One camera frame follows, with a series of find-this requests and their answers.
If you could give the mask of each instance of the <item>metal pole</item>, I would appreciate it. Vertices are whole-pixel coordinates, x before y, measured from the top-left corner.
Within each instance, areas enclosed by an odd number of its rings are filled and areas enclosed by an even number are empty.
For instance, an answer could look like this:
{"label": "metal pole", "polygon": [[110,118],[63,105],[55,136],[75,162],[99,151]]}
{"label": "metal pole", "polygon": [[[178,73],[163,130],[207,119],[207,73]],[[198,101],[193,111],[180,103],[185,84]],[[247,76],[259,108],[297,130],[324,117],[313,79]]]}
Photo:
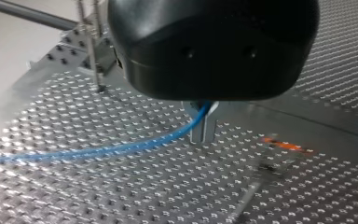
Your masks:
{"label": "metal pole", "polygon": [[0,12],[64,31],[73,30],[77,26],[77,22],[75,21],[70,21],[46,12],[23,7],[3,0],[0,0]]}
{"label": "metal pole", "polygon": [[84,35],[86,36],[87,51],[89,54],[89,64],[94,76],[94,82],[97,85],[98,91],[103,91],[102,76],[98,71],[97,61],[95,58],[95,40],[92,34],[90,33],[90,30],[86,22],[83,0],[76,0],[76,3],[77,3],[77,10],[79,16],[80,32],[83,32]]}
{"label": "metal pole", "polygon": [[101,14],[100,14],[100,8],[98,5],[98,0],[92,0],[92,7],[94,12],[92,13],[93,16],[93,25],[95,29],[95,35],[99,38],[103,35],[102,33],[102,27],[101,27]]}

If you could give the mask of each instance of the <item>perforated metal sheet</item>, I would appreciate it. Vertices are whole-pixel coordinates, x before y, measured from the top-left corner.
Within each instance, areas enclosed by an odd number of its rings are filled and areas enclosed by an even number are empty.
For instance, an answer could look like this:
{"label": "perforated metal sheet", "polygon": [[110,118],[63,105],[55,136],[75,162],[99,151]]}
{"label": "perforated metal sheet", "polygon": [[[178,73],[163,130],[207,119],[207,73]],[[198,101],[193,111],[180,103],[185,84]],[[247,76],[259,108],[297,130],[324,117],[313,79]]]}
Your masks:
{"label": "perforated metal sheet", "polygon": [[[188,122],[180,108],[91,83],[55,75],[4,129],[0,155],[123,144]],[[219,123],[210,145],[184,138],[125,157],[0,164],[0,223],[230,223],[261,136]],[[358,223],[358,165],[309,157],[248,213],[253,223]]]}
{"label": "perforated metal sheet", "polygon": [[296,88],[358,113],[358,1],[320,1],[321,23]]}

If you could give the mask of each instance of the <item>metal clamp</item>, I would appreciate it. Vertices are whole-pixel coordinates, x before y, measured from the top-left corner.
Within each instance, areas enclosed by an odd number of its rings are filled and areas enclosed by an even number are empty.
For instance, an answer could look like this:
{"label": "metal clamp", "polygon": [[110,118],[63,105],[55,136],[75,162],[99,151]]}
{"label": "metal clamp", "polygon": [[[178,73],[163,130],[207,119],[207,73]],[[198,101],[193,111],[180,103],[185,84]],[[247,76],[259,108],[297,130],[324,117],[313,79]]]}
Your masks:
{"label": "metal clamp", "polygon": [[[191,142],[195,144],[213,142],[216,122],[223,117],[229,105],[230,102],[226,101],[214,102],[202,122],[191,131]],[[192,118],[199,114],[200,106],[196,102],[182,102],[182,106]]]}

